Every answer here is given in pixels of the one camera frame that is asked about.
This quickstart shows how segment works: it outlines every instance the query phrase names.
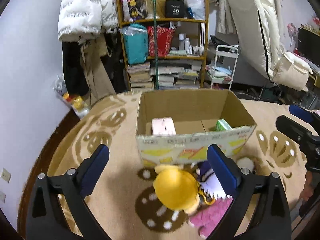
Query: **beige carpet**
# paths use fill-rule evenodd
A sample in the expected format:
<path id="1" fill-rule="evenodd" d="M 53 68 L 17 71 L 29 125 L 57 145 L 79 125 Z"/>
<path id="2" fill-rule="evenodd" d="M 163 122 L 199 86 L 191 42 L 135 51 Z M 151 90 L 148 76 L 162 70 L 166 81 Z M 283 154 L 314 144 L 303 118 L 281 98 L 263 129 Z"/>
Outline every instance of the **beige carpet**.
<path id="1" fill-rule="evenodd" d="M 154 215 L 158 208 L 154 204 L 142 210 L 143 205 L 136 204 L 141 196 L 152 195 L 152 181 L 140 179 L 143 166 L 135 139 L 140 95 L 141 93 L 131 92 L 112 95 L 97 103 L 60 143 L 52 158 L 48 175 L 61 175 L 69 168 L 78 167 L 100 143 L 104 143 L 110 148 L 110 160 L 86 202 L 109 236 L 114 240 L 200 239 L 196 229 L 185 222 L 186 216 L 183 213 L 179 214 L 178 219 L 171 221 L 173 226 L 168 231 L 162 230 L 162 224 L 150 228 L 140 219 L 144 213 L 153 212 Z M 249 100 L 243 100 L 243 104 L 258 126 L 234 159 L 250 157 L 255 162 L 258 174 L 269 175 L 271 171 L 277 171 L 292 207 L 304 185 L 305 156 L 301 154 L 297 144 L 275 131 L 275 121 L 281 114 L 286 114 L 295 121 L 299 119 L 289 114 L 288 106 Z M 309 125 L 299 122 L 315 133 Z M 284 148 L 279 143 L 275 144 L 275 136 L 283 146 L 286 141 L 289 146 Z M 252 200 L 238 233 L 245 231 L 255 201 L 256 199 Z M 70 228 L 80 234 L 63 198 L 61 204 Z M 167 213 L 166 219 L 170 217 L 171 213 Z"/>

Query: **white puffer jacket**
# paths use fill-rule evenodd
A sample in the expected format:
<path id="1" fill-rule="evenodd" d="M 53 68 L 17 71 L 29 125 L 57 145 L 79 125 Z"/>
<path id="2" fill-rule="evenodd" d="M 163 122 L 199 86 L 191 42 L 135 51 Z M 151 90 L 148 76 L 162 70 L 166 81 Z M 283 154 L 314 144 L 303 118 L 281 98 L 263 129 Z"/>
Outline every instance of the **white puffer jacket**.
<path id="1" fill-rule="evenodd" d="M 81 44 L 117 24 L 115 0 L 62 0 L 58 39 Z"/>

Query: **open cardboard box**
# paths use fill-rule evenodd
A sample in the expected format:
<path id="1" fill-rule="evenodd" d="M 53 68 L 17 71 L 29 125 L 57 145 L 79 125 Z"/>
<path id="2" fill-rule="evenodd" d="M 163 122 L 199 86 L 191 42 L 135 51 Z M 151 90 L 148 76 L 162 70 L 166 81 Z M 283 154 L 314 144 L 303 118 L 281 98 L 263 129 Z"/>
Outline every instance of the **open cardboard box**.
<path id="1" fill-rule="evenodd" d="M 152 135 L 153 118 L 171 117 L 176 135 Z M 219 119 L 233 128 L 215 131 Z M 138 109 L 136 137 L 144 165 L 193 163 L 207 159 L 217 144 L 226 156 L 237 154 L 256 123 L 229 90 L 158 90 L 143 92 Z"/>

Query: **television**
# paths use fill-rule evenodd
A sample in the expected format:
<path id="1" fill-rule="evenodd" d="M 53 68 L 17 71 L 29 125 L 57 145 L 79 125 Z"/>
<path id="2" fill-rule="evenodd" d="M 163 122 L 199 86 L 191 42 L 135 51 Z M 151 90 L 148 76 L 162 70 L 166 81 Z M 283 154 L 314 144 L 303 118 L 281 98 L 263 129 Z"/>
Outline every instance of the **television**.
<path id="1" fill-rule="evenodd" d="M 298 52 L 317 66 L 320 66 L 320 36 L 299 28 Z"/>

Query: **black box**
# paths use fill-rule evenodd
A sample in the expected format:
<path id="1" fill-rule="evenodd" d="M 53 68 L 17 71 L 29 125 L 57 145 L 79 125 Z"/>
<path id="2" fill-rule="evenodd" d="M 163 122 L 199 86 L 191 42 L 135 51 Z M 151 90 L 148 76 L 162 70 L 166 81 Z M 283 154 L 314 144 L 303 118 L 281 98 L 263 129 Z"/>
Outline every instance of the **black box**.
<path id="1" fill-rule="evenodd" d="M 167 18 L 184 18 L 185 7 L 183 0 L 167 0 L 165 2 L 165 16 Z"/>

